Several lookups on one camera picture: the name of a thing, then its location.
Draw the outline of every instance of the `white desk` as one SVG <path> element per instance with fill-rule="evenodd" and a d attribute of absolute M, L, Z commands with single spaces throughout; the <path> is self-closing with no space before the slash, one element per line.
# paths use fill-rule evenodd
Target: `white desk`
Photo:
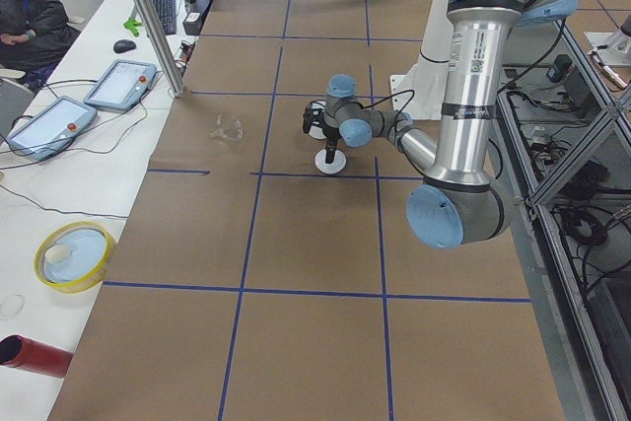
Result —
<path fill-rule="evenodd" d="M 179 0 L 178 5 L 182 20 L 185 17 L 183 0 Z M 160 70 L 145 29 L 140 27 L 140 36 L 134 37 L 122 26 L 131 10 L 132 0 L 105 0 L 49 83 L 69 79 L 97 80 L 116 58 L 154 63 Z M 174 54 L 183 39 L 195 41 L 194 37 L 183 34 L 181 22 L 178 28 L 182 35 L 167 36 Z M 137 49 L 115 54 L 112 46 L 122 38 L 136 41 Z M 56 94 L 80 101 L 92 86 L 71 83 L 67 87 L 54 88 Z M 27 113 L 39 112 L 53 99 L 51 92 L 42 91 Z M 126 216 L 172 101 L 169 83 L 162 77 L 143 100 L 146 112 L 138 105 L 129 113 L 83 135 L 70 147 L 108 150 L 129 125 L 147 113 L 146 119 L 129 131 L 114 151 L 107 155 L 68 151 L 48 162 L 5 171 L 2 184 L 46 207 Z M 93 126 L 115 116 L 115 113 L 99 111 Z M 0 148 L 0 152 L 7 150 L 6 144 Z M 11 153 L 0 154 L 0 169 L 28 162 Z M 81 220 L 98 222 L 118 240 L 125 221 L 45 212 L 4 189 L 0 189 L 0 216 L 0 301 L 14 294 L 26 297 L 26 304 L 17 316 L 0 320 L 0 339 L 20 334 L 74 352 L 100 285 L 76 295 L 48 288 L 35 277 L 35 252 L 49 234 L 65 224 Z M 62 380 L 0 367 L 0 419 L 45 420 L 61 384 Z"/>

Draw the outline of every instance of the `black keyboard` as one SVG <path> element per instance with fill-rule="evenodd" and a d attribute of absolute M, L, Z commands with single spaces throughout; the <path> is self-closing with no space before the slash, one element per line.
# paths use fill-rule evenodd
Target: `black keyboard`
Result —
<path fill-rule="evenodd" d="M 174 35 L 177 32 L 177 8 L 175 6 L 175 0 L 151 1 L 154 3 L 165 35 Z"/>

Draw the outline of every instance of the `white device with blue frame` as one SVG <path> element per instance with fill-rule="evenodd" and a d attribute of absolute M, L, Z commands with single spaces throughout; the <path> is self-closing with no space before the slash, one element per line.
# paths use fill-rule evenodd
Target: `white device with blue frame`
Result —
<path fill-rule="evenodd" d="M 128 111 L 142 99 L 156 72 L 153 64 L 117 59 L 88 93 L 84 103 L 97 108 Z"/>
<path fill-rule="evenodd" d="M 61 96 L 7 137 L 14 153 L 41 161 L 68 147 L 97 116 L 97 111 Z"/>

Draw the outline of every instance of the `computer mouse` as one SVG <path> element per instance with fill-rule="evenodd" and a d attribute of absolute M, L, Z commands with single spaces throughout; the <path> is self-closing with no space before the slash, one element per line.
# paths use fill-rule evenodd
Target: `computer mouse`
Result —
<path fill-rule="evenodd" d="M 136 43 L 131 39 L 120 39 L 114 44 L 114 53 L 124 53 L 135 47 Z"/>

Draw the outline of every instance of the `plastic-wrapped robot arm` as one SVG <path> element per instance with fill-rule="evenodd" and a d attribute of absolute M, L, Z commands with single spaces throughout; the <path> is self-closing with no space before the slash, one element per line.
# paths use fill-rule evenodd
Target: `plastic-wrapped robot arm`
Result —
<path fill-rule="evenodd" d="M 407 215 L 427 245 L 483 241 L 510 225 L 513 199 L 483 169 L 504 46 L 514 26 L 563 19 L 578 2 L 449 0 L 454 34 L 436 144 L 398 111 L 362 108 L 351 78 L 332 78 L 319 122 L 338 130 L 351 147 L 387 138 L 423 172 L 425 182 L 408 199 Z"/>

